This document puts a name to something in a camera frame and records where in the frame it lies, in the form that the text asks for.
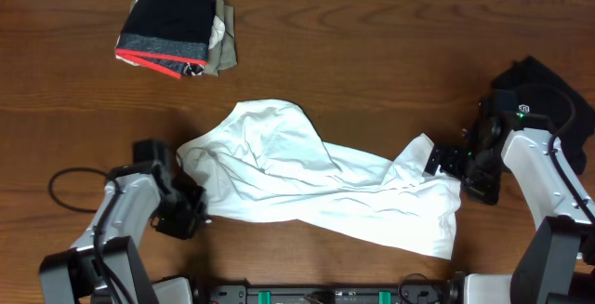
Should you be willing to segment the white t-shirt pixel print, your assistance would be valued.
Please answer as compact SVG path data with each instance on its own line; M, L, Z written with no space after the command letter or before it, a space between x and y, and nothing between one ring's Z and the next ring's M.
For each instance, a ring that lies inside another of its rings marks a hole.
M424 169L420 134L393 160L324 142L296 104L239 102L215 128L178 148L212 216L300 220L373 244L449 259L460 184Z

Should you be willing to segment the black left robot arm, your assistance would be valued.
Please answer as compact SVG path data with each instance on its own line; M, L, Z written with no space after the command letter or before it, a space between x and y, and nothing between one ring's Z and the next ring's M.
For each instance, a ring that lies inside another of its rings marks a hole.
M153 282L139 256L147 226L191 239L206 214L205 191L191 178L172 177L169 165L148 161L112 169L105 196L84 233L39 268L47 303L192 303L190 281L172 276Z

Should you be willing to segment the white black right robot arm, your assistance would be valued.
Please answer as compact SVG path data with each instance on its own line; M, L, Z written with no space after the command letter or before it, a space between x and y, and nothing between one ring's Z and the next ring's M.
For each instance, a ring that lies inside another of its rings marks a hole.
M459 274L442 291L444 303L591 303L594 275L575 271L575 261L594 263L594 204L566 162L558 137L524 127L501 135L485 154L465 157L435 146L425 173L442 172L481 195L491 184L469 172L487 156L517 180L535 222L535 236L511 274Z

